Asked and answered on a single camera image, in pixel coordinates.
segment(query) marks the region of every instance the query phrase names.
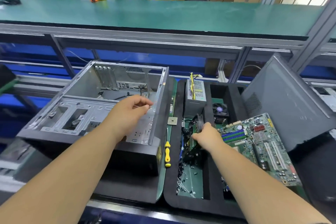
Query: black fan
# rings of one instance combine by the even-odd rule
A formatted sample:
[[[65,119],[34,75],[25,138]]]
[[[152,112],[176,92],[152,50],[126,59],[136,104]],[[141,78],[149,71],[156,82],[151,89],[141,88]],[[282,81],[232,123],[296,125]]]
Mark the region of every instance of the black fan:
[[[212,112],[213,115],[217,118],[224,118],[229,116],[228,107],[226,104],[212,104]]]

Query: hand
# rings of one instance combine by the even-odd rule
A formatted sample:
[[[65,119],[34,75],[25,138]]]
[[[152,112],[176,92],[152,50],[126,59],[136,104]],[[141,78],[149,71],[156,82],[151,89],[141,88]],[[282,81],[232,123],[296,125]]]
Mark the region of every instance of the hand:
[[[116,143],[136,127],[151,105],[153,102],[148,98],[134,95],[121,100],[112,108],[103,123],[111,128]]]
[[[203,125],[202,132],[193,133],[191,136],[210,154],[218,145],[223,143],[221,135],[209,122]]]

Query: yellow screwdriver handle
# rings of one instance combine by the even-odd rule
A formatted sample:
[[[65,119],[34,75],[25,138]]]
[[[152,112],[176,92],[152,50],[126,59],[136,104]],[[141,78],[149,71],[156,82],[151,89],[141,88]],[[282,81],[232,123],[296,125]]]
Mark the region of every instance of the yellow screwdriver handle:
[[[166,157],[165,157],[165,167],[170,167],[170,156],[169,156],[169,152],[170,152],[170,143],[167,141],[165,144],[165,152],[166,152]]]

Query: green circuit board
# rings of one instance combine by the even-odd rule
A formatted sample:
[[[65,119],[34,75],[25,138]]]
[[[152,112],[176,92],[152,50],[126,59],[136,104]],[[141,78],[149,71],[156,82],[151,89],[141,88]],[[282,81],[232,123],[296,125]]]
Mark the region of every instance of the green circuit board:
[[[284,185],[302,185],[267,113],[217,130],[225,143]]]

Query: person's left hand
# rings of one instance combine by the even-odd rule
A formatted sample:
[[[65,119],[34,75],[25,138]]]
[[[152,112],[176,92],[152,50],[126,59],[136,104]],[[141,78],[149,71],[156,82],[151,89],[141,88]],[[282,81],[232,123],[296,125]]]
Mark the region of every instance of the person's left hand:
[[[112,129],[116,143],[136,127],[151,105],[153,102],[148,98],[134,95],[121,100],[112,108],[103,124]]]

